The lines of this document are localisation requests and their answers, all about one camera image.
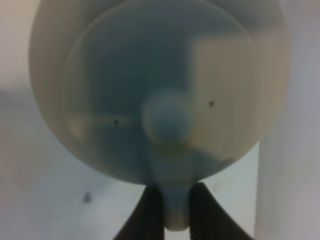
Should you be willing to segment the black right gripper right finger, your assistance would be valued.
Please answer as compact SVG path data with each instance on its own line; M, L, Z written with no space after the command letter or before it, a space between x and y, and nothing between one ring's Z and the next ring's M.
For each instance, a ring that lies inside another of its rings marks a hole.
M219 205L203 182L189 193L191 240L252 240Z

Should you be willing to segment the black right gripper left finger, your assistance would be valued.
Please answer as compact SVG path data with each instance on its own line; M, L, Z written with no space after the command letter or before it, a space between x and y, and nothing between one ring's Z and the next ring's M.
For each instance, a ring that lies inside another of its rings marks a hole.
M161 192L147 186L115 240L164 240L164 203Z

